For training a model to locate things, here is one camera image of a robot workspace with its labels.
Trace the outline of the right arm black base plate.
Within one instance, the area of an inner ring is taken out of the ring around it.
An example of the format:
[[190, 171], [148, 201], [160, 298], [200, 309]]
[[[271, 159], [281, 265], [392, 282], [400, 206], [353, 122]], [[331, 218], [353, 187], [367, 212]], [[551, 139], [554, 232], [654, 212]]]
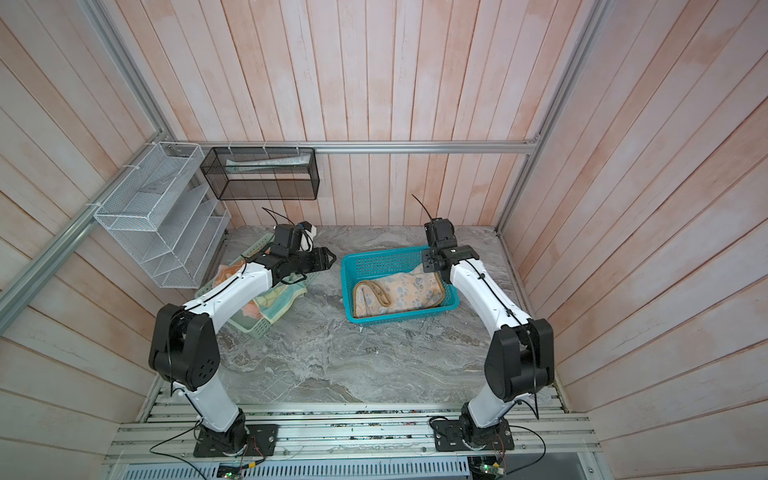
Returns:
[[513, 450], [514, 440], [509, 423], [502, 419], [496, 425], [479, 428], [464, 417], [451, 420], [436, 416], [428, 421], [434, 434], [435, 449], [438, 452], [459, 452], [469, 450]]

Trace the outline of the orange paw print towel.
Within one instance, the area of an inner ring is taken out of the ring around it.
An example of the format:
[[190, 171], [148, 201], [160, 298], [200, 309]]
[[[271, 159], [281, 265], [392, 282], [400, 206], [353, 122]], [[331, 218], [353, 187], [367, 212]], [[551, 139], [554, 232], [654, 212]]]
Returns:
[[436, 272], [417, 265], [409, 272], [362, 280], [353, 289], [353, 317], [369, 318], [438, 307], [446, 289]]

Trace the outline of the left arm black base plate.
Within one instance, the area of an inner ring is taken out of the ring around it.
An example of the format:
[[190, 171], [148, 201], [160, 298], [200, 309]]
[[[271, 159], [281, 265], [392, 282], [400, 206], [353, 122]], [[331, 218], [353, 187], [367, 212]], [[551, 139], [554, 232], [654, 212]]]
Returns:
[[201, 427], [194, 458], [255, 455], [270, 457], [278, 438], [277, 424], [234, 424], [226, 432]]

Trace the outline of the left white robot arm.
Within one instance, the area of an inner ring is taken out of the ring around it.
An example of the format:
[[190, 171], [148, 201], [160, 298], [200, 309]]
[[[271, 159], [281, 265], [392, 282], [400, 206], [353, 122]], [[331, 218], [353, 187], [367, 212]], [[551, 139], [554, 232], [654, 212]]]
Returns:
[[181, 389], [210, 431], [231, 429], [240, 408], [219, 378], [219, 330], [250, 301], [277, 284], [330, 269], [335, 254], [317, 247], [307, 221], [275, 227], [271, 244], [246, 258], [233, 275], [184, 305], [167, 304], [156, 316], [148, 363]]

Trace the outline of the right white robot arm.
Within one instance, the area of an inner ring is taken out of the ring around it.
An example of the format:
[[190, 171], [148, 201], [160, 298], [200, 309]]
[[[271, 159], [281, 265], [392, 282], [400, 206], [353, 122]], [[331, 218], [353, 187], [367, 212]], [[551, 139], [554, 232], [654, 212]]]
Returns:
[[490, 335], [486, 385], [460, 416], [467, 436], [486, 433], [500, 425], [519, 397], [535, 395], [554, 382], [554, 331], [547, 320], [533, 318], [506, 295], [479, 254], [458, 243], [450, 220], [433, 218], [424, 229], [425, 270], [461, 293]]

